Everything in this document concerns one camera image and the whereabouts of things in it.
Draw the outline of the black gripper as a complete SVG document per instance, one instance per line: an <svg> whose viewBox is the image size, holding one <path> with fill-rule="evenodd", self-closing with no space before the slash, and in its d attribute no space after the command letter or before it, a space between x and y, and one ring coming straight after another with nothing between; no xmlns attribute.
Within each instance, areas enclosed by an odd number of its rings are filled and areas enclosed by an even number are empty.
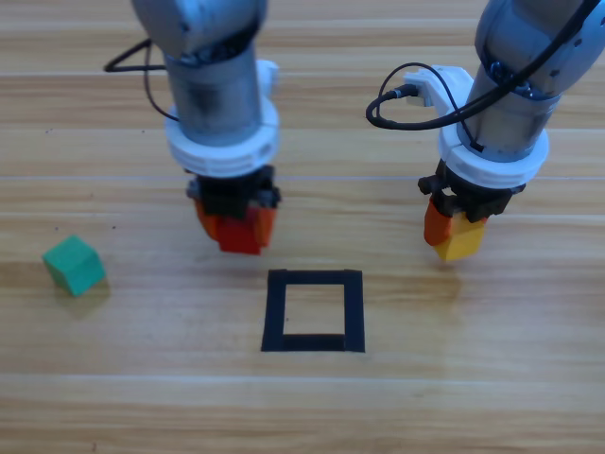
<svg viewBox="0 0 605 454"><path fill-rule="evenodd" d="M447 242L455 224L455 214L463 213L471 223L485 224L490 216L502 214L510 199L523 192L524 184L492 189L469 183L440 160L433 175L418 181L420 191L430 196L424 214L423 238L431 247Z"/></svg>
<svg viewBox="0 0 605 454"><path fill-rule="evenodd" d="M219 216L247 218L251 238L257 248L271 241L280 189L274 184L273 166L262 166L246 175L213 178L197 175L187 186L186 194L195 201L199 223L206 235L218 241Z"/></svg>

